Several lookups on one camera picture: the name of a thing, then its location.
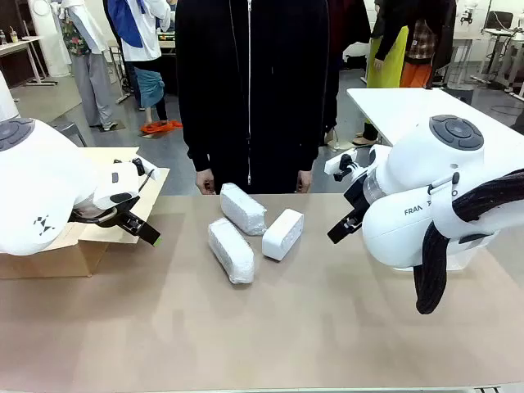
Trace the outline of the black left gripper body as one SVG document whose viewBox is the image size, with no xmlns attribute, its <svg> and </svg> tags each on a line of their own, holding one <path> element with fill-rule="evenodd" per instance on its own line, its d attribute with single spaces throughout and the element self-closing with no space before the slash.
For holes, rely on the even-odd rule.
<svg viewBox="0 0 524 393">
<path fill-rule="evenodd" d="M 111 228 L 113 226 L 120 228 L 139 228 L 140 218 L 131 212 L 131 209 L 137 202 L 138 198 L 132 198 L 92 218 L 83 217 L 78 211 L 74 210 L 70 214 L 69 221 L 72 223 L 96 224 L 101 228 Z"/>
</svg>

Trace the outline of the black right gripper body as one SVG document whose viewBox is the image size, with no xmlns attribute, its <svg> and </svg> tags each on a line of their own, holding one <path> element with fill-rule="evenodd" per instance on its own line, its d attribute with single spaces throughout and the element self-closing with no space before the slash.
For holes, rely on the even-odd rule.
<svg viewBox="0 0 524 393">
<path fill-rule="evenodd" d="M 350 187 L 344 193 L 344 198 L 353 207 L 350 214 L 357 218 L 363 218 L 369 208 L 369 203 L 364 195 L 364 181 L 366 178 L 366 173 L 363 173 L 358 178 L 353 179 Z"/>
</svg>

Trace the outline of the person's right hand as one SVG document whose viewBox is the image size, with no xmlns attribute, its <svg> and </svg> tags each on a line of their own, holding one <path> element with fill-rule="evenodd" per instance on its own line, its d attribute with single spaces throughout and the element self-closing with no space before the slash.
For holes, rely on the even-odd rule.
<svg viewBox="0 0 524 393">
<path fill-rule="evenodd" d="M 211 169 L 205 169 L 196 172 L 196 186 L 202 195 L 214 195 L 215 177 Z"/>
</svg>

